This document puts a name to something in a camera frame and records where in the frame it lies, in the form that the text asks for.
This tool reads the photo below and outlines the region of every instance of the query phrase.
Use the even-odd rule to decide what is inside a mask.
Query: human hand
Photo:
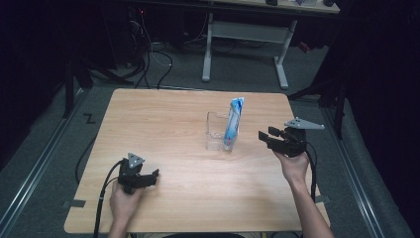
[[[288,158],[282,153],[273,152],[280,160],[283,175],[290,184],[297,182],[306,184],[305,177],[309,165],[309,158],[306,153],[302,153],[293,158]]]
[[[113,182],[110,198],[110,205],[114,218],[113,226],[124,229],[127,227],[137,210],[142,191],[141,188],[138,188],[133,194],[126,194],[122,185],[116,180]]]

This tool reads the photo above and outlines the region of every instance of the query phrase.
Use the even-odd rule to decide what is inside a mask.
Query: black handheld controller
[[[268,127],[268,133],[283,139],[274,139],[268,134],[259,131],[259,139],[266,142],[266,146],[269,149],[282,153],[289,158],[296,157],[306,151],[307,142],[304,129],[286,127],[284,130],[278,130],[274,127]]]
[[[134,189],[155,185],[158,180],[158,170],[151,175],[141,176],[143,159],[130,155],[130,160],[123,159],[118,175],[118,183],[124,187],[124,192],[133,194]]]

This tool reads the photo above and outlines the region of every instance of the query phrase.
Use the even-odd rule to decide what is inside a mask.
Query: desk leg
[[[277,69],[277,76],[278,76],[278,80],[280,81],[280,87],[282,89],[288,88],[287,78],[286,78],[286,75],[284,74],[283,61],[286,56],[287,49],[290,45],[291,38],[293,37],[296,24],[297,24],[296,20],[291,22],[290,27],[288,28],[288,31],[286,33],[286,37],[283,43],[283,48],[281,50],[280,56],[274,57],[275,69]]]
[[[209,23],[207,27],[207,48],[206,55],[204,56],[204,65],[203,65],[203,81],[210,80],[210,69],[211,69],[211,38],[213,33],[213,14],[209,13]]]

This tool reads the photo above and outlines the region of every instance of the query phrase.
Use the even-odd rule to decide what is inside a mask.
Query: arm
[[[110,199],[113,221],[109,238],[127,237],[126,230],[137,210],[142,191],[142,189],[136,189],[134,194],[126,194],[124,188],[117,181],[113,182]]]
[[[280,159],[284,177],[290,185],[304,237],[334,237],[306,186],[305,176],[309,165],[308,156],[302,153],[297,157],[288,158],[277,152],[274,152],[274,154]]]

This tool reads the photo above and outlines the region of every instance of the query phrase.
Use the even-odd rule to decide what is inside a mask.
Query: gray carpet floor
[[[201,80],[204,49],[201,44],[189,44],[183,50],[166,45],[154,45],[147,82],[150,87],[161,81],[160,89],[170,87],[195,88],[203,90],[232,90],[278,92],[292,94],[309,86],[328,48],[304,53],[298,48],[290,48],[284,61],[289,88],[279,87],[272,57],[278,49],[276,45],[261,45],[241,42],[235,47],[229,44],[215,45],[211,80]],[[129,69],[120,68],[124,74]],[[140,74],[131,78],[134,84]],[[67,234],[63,224],[68,212],[67,201],[71,201],[77,190],[75,170],[81,159],[77,173],[80,178],[89,156],[89,143],[94,139],[104,117],[112,92],[116,88],[134,87],[121,85],[110,80],[95,79],[91,90],[78,94],[78,106],[69,120],[61,118],[64,112],[64,90],[58,92],[52,105],[34,123],[30,135],[16,152],[14,158],[0,173],[1,200],[0,214],[6,214],[20,187],[25,184],[32,168],[40,157],[45,156],[45,148],[51,141],[56,128],[67,123],[54,149],[48,154],[45,170],[39,172],[40,179],[33,182],[34,189],[25,200],[16,219],[7,226],[2,220],[5,237],[90,237],[88,234]],[[138,88],[147,88],[143,80]],[[308,95],[291,101],[295,114],[302,119],[331,127],[328,115],[334,108],[320,108],[316,95]],[[338,141],[329,130],[308,131],[308,141],[313,144],[318,155],[318,186],[330,201],[326,208],[331,227],[337,237],[413,237],[398,207],[392,200],[380,174],[374,167],[357,125],[352,116],[351,106],[346,103],[343,124],[343,141]],[[94,123],[87,123],[92,115]],[[371,228],[351,185],[346,165],[343,162],[343,148],[349,155],[358,179],[363,185],[371,204],[371,209],[379,222],[381,234],[372,235]],[[273,237],[295,237],[290,232],[277,232]]]

